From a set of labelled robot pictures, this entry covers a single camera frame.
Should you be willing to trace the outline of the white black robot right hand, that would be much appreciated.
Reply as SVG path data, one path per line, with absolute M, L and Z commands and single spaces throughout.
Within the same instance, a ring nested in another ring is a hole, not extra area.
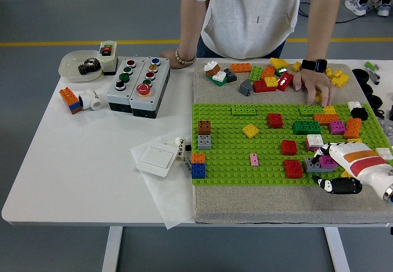
M 312 164 L 324 155 L 330 156 L 362 185 L 373 187 L 383 201 L 392 204 L 392 166 L 374 150 L 361 142 L 327 143 L 316 151 Z

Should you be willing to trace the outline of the person's right hand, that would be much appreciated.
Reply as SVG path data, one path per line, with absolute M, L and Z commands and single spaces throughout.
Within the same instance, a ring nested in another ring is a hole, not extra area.
M 176 58 L 175 49 L 169 49 L 159 54 L 159 57 L 169 59 L 169 65 L 171 69 L 182 69 L 185 67 L 184 64 L 180 63 Z

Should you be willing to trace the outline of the person's left hand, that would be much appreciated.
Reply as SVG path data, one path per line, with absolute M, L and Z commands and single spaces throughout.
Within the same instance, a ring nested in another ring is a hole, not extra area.
M 309 105 L 314 103 L 317 91 L 322 93 L 322 106 L 331 105 L 337 92 L 336 86 L 329 81 L 329 78 L 324 73 L 307 69 L 302 69 L 294 75 L 293 85 L 296 91 L 300 90 L 302 86 L 307 89 L 306 103 Z

